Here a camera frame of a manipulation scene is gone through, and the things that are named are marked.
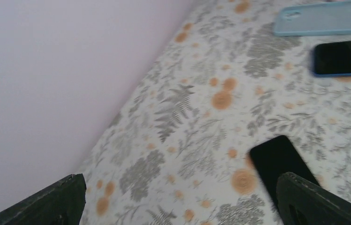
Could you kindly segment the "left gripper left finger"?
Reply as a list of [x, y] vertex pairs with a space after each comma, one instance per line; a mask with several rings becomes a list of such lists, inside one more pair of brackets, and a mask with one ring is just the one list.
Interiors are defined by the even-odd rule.
[[0, 225], [78, 225], [85, 207], [84, 176], [71, 174], [0, 212]]

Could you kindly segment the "light blue phone case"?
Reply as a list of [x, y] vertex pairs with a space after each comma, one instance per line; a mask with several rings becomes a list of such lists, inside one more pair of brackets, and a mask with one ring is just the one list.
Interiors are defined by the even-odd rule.
[[274, 22], [276, 36], [351, 35], [351, 0], [286, 7]]

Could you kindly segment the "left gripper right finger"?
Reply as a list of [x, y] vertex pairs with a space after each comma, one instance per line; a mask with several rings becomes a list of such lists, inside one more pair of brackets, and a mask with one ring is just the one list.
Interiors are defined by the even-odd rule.
[[285, 225], [351, 225], [351, 203], [292, 173], [277, 181], [278, 212]]

